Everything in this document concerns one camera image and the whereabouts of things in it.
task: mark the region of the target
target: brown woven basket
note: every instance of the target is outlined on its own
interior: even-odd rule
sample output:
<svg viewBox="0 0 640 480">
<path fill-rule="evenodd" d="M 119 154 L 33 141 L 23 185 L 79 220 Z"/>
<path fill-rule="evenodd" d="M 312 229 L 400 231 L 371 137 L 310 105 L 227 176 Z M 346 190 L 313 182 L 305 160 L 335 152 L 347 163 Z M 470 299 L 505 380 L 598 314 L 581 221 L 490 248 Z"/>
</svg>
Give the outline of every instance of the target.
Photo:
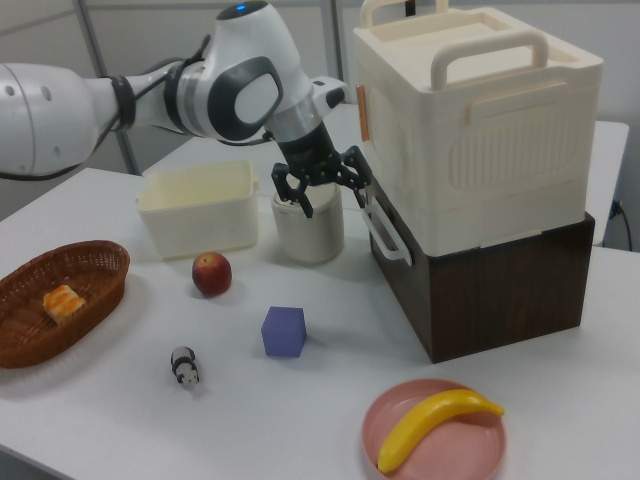
<svg viewBox="0 0 640 480">
<path fill-rule="evenodd" d="M 89 333 L 124 295 L 129 254 L 103 240 L 65 245 L 34 258 L 0 281 L 0 367 L 49 360 Z M 58 325 L 42 301 L 69 285 L 86 303 Z"/>
</svg>

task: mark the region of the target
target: yellow banana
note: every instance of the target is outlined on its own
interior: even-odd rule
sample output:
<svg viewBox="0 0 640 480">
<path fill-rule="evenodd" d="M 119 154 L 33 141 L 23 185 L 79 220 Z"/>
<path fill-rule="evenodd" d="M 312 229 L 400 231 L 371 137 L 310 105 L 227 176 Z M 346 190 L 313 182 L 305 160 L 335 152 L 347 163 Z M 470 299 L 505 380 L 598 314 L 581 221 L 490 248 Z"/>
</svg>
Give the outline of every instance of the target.
<svg viewBox="0 0 640 480">
<path fill-rule="evenodd" d="M 445 420 L 476 412 L 502 416 L 504 409 L 467 389 L 446 390 L 427 397 L 409 410 L 387 435 L 378 452 L 378 470 L 388 473 L 398 468 L 420 440 Z"/>
</svg>

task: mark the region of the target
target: white plastic container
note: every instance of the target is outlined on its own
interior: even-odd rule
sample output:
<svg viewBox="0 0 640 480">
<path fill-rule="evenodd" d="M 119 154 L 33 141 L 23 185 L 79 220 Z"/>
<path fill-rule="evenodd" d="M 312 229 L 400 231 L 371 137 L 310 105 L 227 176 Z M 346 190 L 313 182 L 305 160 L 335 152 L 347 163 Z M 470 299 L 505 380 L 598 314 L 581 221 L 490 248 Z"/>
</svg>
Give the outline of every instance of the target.
<svg viewBox="0 0 640 480">
<path fill-rule="evenodd" d="M 138 212 L 163 258 L 249 247 L 258 240 L 258 176 L 246 160 L 149 175 Z"/>
<path fill-rule="evenodd" d="M 342 195 L 335 183 L 307 187 L 313 207 L 307 218 L 297 203 L 283 202 L 276 193 L 271 208 L 278 229 L 280 245 L 293 260 L 322 263 L 335 257 L 344 246 Z"/>
<path fill-rule="evenodd" d="M 423 252 L 495 245 L 584 219 L 602 60 L 491 9 L 373 26 L 355 56 L 373 174 Z"/>
</svg>

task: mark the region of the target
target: small panda figurine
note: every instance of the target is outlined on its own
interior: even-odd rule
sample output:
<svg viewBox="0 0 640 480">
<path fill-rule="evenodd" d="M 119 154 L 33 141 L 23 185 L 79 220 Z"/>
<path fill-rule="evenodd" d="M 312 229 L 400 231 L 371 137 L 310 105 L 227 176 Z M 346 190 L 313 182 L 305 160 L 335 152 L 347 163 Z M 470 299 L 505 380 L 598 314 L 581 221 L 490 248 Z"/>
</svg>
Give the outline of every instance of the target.
<svg viewBox="0 0 640 480">
<path fill-rule="evenodd" d="M 178 383 L 195 384 L 200 381 L 198 367 L 194 363 L 196 354 L 189 347 L 178 347 L 171 354 L 171 369 Z"/>
</svg>

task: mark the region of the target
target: purple block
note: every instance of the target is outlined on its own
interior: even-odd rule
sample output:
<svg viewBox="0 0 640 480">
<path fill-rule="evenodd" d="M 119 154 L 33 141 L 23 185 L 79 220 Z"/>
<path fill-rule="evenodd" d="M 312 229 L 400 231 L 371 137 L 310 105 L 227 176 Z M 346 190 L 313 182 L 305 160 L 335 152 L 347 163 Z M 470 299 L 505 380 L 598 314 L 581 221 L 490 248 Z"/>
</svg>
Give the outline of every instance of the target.
<svg viewBox="0 0 640 480">
<path fill-rule="evenodd" d="M 299 357 L 307 338 L 301 308 L 271 307 L 262 324 L 264 351 L 270 357 Z"/>
</svg>

